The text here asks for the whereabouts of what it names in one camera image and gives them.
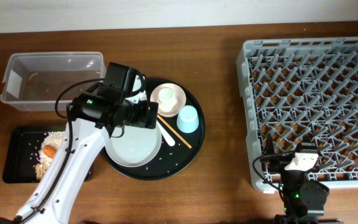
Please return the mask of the pile of almonds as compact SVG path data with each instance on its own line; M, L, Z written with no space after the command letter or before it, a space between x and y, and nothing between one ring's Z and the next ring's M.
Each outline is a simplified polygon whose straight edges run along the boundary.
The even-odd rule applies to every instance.
M36 179L42 180L42 177L45 175L47 169L42 164L37 164L35 166Z

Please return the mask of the round black tray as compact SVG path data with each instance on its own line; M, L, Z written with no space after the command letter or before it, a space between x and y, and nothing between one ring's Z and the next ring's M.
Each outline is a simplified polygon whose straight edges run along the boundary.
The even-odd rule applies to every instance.
M102 148L102 155L116 171L122 175L138 180L160 180L174 175L189 165L200 151L205 135L204 114L197 99L186 88L182 88L186 94L186 104L194 106L199 115L198 129L190 134L183 133L177 128L177 118L166 118L165 121L174 128L191 146L189 149L171 131L168 133L175 140L173 147L169 146L162 136L162 144L158 154L148 163L139 167L124 167L116 164L107 155L105 147Z

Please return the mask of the wooden chopstick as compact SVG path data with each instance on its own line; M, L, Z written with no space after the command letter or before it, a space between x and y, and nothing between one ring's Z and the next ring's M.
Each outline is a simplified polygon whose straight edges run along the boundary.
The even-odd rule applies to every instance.
M179 135L173 127L171 127L159 114L157 115L157 118L174 134L177 136L178 139L180 139L189 149L192 149L192 146L181 136Z

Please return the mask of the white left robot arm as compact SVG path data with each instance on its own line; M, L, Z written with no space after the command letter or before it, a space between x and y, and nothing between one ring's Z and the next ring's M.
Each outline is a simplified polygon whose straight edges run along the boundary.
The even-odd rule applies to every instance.
M113 142L115 129L156 127L158 104L130 101L145 90L140 71L111 62L104 78L67 104L67 127L51 165L25 205L0 223L67 223L90 167L102 148Z

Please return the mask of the grey round plate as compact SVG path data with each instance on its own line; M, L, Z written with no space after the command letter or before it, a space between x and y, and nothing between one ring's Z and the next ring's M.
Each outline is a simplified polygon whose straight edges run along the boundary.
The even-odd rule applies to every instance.
M106 143L107 155L124 167L139 167L150 162L159 152L162 135L159 128L125 126L116 128Z

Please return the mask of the pink saucer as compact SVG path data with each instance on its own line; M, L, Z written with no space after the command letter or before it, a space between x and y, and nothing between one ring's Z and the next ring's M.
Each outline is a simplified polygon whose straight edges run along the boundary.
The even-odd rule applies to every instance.
M164 87L169 87L169 88L172 88L176 94L176 97L177 97L177 104L175 105L175 107L169 111L169 112L164 112L162 111L160 108L159 108L159 105L158 105L158 114L160 116L163 116L163 117L166 117L166 118L171 118L171 117L174 117L176 116L179 111L186 105L186 94L184 92L184 90L174 84L174 83L164 83L164 84L161 84L159 86L157 86L151 93L151 96L150 96L150 100L152 102L157 102L157 95L158 95L158 92L164 88Z

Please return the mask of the white plastic fork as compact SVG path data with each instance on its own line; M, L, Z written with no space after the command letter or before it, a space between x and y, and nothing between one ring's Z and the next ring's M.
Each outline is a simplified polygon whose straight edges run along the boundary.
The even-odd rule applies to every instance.
M165 142L173 147L175 145L175 140L171 137L171 135L168 134L168 132L165 130L165 128L157 121L157 125L160 129L160 132L163 136L163 138L165 139Z

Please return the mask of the black rectangular waste tray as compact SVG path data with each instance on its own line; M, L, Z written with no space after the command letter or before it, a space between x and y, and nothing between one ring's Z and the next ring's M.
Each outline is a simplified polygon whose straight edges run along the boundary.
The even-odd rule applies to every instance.
M38 183L35 166L39 149L50 132L65 131L65 125L18 126L11 133L2 179L7 184Z

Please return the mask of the orange carrot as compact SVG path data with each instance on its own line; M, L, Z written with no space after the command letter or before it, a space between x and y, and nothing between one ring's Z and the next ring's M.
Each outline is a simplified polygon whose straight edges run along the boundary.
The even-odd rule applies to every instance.
M47 157L53 159L57 153L57 149L51 145L46 145L43 148L43 152Z

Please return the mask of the grey dishwasher rack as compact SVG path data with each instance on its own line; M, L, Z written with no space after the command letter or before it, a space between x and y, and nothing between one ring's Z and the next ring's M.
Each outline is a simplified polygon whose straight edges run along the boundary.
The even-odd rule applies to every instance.
M253 188L280 178L258 161L270 133L276 153L307 135L321 153L308 178L358 189L358 37L248 40L236 67Z

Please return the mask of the light blue upturned cup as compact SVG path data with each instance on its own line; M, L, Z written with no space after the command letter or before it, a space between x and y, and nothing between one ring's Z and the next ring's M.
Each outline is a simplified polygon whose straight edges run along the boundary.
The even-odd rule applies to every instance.
M198 112L194 106L185 105L178 113L177 127L183 133L193 133L198 129Z

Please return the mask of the white upturned cup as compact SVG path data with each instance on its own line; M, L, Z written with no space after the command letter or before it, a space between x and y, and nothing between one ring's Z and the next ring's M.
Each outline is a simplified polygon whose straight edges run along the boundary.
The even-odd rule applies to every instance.
M175 107L178 101L174 90L169 87L164 87L158 92L157 102L162 111L169 112Z

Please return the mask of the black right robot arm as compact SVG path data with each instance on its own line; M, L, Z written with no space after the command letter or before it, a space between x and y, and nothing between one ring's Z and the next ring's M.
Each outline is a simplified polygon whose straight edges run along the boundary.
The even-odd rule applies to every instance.
M329 188L306 178L319 155L316 144L308 137L291 151L279 154L275 152L272 136L267 136L262 160L268 163L270 171L280 174L278 188L285 209L283 215L275 215L275 223L318 223L318 218L324 215Z

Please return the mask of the pile of rice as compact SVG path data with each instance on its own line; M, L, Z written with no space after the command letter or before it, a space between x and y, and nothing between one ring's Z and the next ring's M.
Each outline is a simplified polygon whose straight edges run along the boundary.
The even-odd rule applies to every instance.
M48 169L64 137L64 131L49 132L45 135L39 150L39 164L42 169Z

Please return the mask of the clear plastic bin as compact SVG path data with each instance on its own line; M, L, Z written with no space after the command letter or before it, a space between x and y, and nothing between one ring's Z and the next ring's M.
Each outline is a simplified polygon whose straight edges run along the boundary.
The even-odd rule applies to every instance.
M101 52L12 54L4 73L0 100L19 111L53 111L63 90L105 74Z

